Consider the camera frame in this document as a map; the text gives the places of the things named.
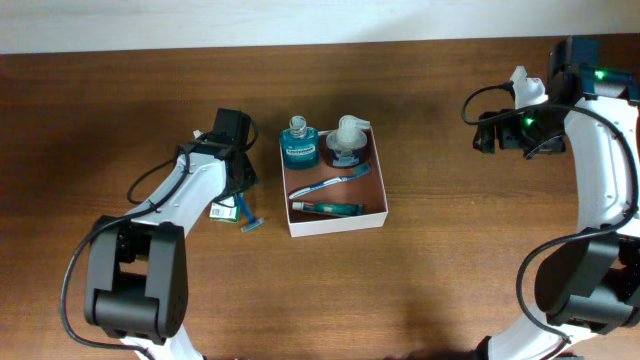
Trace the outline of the green white soap packet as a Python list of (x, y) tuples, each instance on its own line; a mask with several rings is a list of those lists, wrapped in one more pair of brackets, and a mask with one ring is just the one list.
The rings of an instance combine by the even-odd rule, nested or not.
[(210, 205), (209, 218), (226, 223), (237, 223), (240, 217), (240, 210), (234, 197), (213, 201)]

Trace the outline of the teal mouthwash bottle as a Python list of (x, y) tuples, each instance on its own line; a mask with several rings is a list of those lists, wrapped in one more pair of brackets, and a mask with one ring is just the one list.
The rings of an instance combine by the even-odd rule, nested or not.
[(303, 116), (293, 116), (289, 128), (279, 137), (283, 164), (287, 169), (304, 170), (319, 163), (319, 134)]

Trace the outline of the blue disposable razor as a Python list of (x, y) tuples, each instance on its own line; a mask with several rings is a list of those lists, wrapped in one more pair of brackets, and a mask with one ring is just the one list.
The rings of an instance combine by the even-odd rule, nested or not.
[(257, 218), (253, 212), (250, 210), (248, 204), (244, 200), (244, 196), (242, 194), (237, 194), (235, 196), (236, 204), (241, 211), (241, 213), (247, 219), (247, 224), (241, 228), (243, 233), (251, 232), (261, 226), (264, 225), (263, 218)]

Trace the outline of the purple foam soap bottle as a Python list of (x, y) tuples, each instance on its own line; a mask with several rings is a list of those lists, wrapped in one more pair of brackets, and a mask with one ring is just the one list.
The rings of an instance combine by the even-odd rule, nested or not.
[(336, 130), (326, 137), (328, 164), (334, 168), (354, 168), (368, 159), (366, 130), (370, 122), (352, 115), (344, 115)]

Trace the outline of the white teal toothpaste tube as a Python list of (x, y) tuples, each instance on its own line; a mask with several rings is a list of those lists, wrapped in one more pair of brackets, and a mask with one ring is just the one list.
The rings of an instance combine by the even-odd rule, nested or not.
[(304, 213), (321, 214), (334, 217), (354, 217), (363, 214), (360, 204), (324, 204), (310, 202), (293, 202), (291, 208)]

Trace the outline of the blue white toothbrush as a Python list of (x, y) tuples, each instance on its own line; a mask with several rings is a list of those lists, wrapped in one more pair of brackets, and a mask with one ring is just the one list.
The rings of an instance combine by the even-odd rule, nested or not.
[(328, 180), (324, 180), (320, 183), (316, 183), (304, 188), (301, 188), (299, 190), (294, 191), (293, 193), (291, 193), (288, 198), (290, 200), (292, 199), (296, 199), (299, 198), (303, 195), (307, 195), (310, 194), (312, 192), (315, 192), (317, 190), (335, 185), (335, 184), (339, 184), (339, 183), (343, 183), (343, 182), (349, 182), (351, 180), (355, 180), (357, 178), (366, 176), (368, 174), (370, 174), (372, 172), (372, 166), (369, 164), (361, 164), (358, 165), (354, 168), (354, 172), (352, 175), (348, 175), (348, 176), (338, 176), (338, 177), (334, 177), (334, 178), (330, 178)]

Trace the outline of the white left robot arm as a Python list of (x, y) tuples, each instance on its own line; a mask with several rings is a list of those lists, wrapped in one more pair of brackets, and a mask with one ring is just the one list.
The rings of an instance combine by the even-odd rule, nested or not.
[(88, 324), (142, 359), (199, 359), (183, 321), (188, 306), (186, 237), (213, 202), (257, 181), (247, 155), (251, 117), (218, 109), (211, 131), (182, 145), (173, 170), (122, 217), (99, 218), (89, 236), (84, 303)]

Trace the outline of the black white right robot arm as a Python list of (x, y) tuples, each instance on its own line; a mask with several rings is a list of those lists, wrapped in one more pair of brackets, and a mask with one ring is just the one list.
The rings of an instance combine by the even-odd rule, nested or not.
[(501, 88), (514, 105), (475, 120), (474, 148), (571, 151), (579, 214), (575, 233), (528, 254), (534, 302), (474, 357), (566, 359), (578, 342), (639, 323), (639, 85), (600, 65), (596, 41), (569, 37), (550, 51), (545, 79), (518, 67)]

